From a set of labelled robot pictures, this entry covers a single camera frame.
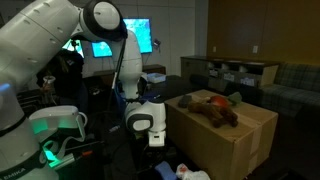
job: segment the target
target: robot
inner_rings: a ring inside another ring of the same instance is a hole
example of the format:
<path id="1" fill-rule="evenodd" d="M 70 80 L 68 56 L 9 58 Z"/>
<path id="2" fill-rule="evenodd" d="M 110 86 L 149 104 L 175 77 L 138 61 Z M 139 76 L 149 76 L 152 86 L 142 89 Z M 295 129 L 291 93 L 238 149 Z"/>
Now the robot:
<path id="1" fill-rule="evenodd" d="M 119 10 L 107 0 L 92 0 L 83 8 L 68 0 L 36 0 L 0 29 L 0 180 L 57 180 L 41 144 L 60 127 L 82 132 L 86 124 L 81 112 L 70 106 L 43 109 L 26 117 L 16 98 L 70 38 L 110 45 L 118 63 L 113 89 L 120 80 L 127 102 L 127 128 L 148 130 L 150 146 L 164 145 L 165 107 L 138 101 L 141 54 L 135 34 L 126 29 Z M 37 124 L 47 128 L 35 129 Z"/>

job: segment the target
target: computer screen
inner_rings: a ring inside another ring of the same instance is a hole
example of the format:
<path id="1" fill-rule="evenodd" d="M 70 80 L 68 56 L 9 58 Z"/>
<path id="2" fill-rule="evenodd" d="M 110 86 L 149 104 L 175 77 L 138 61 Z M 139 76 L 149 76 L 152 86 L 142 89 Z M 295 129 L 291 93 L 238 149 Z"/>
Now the computer screen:
<path id="1" fill-rule="evenodd" d="M 123 19 L 127 29 L 135 33 L 138 44 L 140 46 L 140 53 L 152 52 L 152 38 L 150 19 Z M 108 57 L 112 56 L 109 45 L 105 42 L 91 43 L 94 57 Z"/>
<path id="2" fill-rule="evenodd" d="M 76 46 L 76 50 L 77 52 L 82 56 L 83 56 L 83 50 L 82 50 L 82 46 L 81 46 L 81 42 L 80 40 L 76 40 L 77 46 Z M 71 39 L 69 39 L 69 41 L 62 47 L 63 49 L 67 49 L 69 51 L 74 51 L 74 48 L 71 44 Z"/>

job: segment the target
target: plush toy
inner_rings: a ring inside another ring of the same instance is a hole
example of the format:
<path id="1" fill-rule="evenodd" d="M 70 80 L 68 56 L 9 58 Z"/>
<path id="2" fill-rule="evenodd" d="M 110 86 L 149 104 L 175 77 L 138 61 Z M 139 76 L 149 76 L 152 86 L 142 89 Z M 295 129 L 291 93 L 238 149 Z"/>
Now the plush toy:
<path id="1" fill-rule="evenodd" d="M 227 106 L 217 106 L 212 103 L 190 102 L 188 110 L 205 115 L 216 128 L 229 123 L 232 127 L 238 125 L 238 116 Z"/>
<path id="2" fill-rule="evenodd" d="M 211 96 L 210 99 L 207 101 L 207 103 L 211 103 L 213 105 L 225 107 L 225 108 L 229 107 L 229 101 L 219 95 Z"/>

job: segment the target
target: cardboard box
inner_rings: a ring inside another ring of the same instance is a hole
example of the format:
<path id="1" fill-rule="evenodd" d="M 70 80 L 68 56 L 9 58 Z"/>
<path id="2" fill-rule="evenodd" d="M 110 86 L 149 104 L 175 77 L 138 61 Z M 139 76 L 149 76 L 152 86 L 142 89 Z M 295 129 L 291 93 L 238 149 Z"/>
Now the cardboard box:
<path id="1" fill-rule="evenodd" d="M 190 95 L 199 100 L 217 94 L 200 90 Z M 212 180 L 243 180 L 269 157 L 277 113 L 241 103 L 233 108 L 237 127 L 214 128 L 204 115 L 179 108 L 181 97 L 166 101 L 168 138 Z"/>

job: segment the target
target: couch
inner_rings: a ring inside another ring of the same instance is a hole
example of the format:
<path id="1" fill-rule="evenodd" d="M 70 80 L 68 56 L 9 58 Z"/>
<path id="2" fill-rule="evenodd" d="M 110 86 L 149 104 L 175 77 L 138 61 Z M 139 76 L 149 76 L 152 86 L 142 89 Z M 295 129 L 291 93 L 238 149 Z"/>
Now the couch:
<path id="1" fill-rule="evenodd" d="M 262 91 L 262 107 L 289 117 L 295 117 L 303 107 L 320 110 L 320 66 L 280 64 L 274 84 Z"/>

